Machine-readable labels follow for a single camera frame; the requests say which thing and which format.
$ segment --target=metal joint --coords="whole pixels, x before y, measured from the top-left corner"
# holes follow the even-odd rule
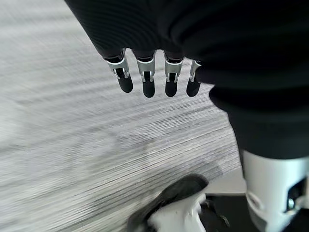
[[[109,61],[106,61],[108,63],[108,66],[110,67],[111,71],[116,75],[117,79],[120,79],[120,76],[117,74],[117,69],[122,69],[125,78],[128,78],[130,76],[129,72],[129,65],[127,64],[126,56],[124,54],[122,60],[118,63],[111,63]]]
[[[155,55],[150,61],[140,61],[136,59],[137,66],[139,68],[140,76],[143,82],[146,82],[145,80],[145,72],[150,72],[150,81],[154,81],[154,74],[155,74]]]
[[[170,74],[175,73],[175,80],[174,82],[177,83],[178,77],[180,75],[180,71],[182,69],[183,60],[179,63],[170,63],[165,58],[165,76],[166,81],[169,82]]]
[[[190,81],[194,82],[194,78],[195,78],[195,73],[198,69],[198,67],[201,67],[201,65],[199,64],[198,61],[193,60],[192,64],[191,64],[191,69],[190,69]]]

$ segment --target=black sleeve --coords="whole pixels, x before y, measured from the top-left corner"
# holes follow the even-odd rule
[[[228,113],[238,145],[277,159],[309,154],[309,2],[66,0],[101,53],[180,51]]]

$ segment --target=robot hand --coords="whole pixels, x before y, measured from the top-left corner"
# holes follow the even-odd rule
[[[157,49],[165,51],[168,96],[176,93],[183,57],[193,60],[189,96],[197,94],[200,82],[215,85],[210,97],[227,112],[235,132],[259,230],[279,232],[308,206],[307,2],[66,2],[124,92],[133,88],[125,48],[137,58],[146,97],[155,92]]]

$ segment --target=gray carpet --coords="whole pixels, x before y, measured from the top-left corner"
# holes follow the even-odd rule
[[[155,96],[120,90],[61,0],[0,2],[0,231],[118,232],[128,215],[188,173],[212,180],[239,166],[226,115],[203,85]]]

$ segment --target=striped carpet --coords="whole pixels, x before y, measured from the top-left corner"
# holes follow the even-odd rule
[[[127,217],[188,173],[212,180],[239,166],[226,115],[185,93],[120,90],[62,0],[0,2],[0,231],[120,232]]]

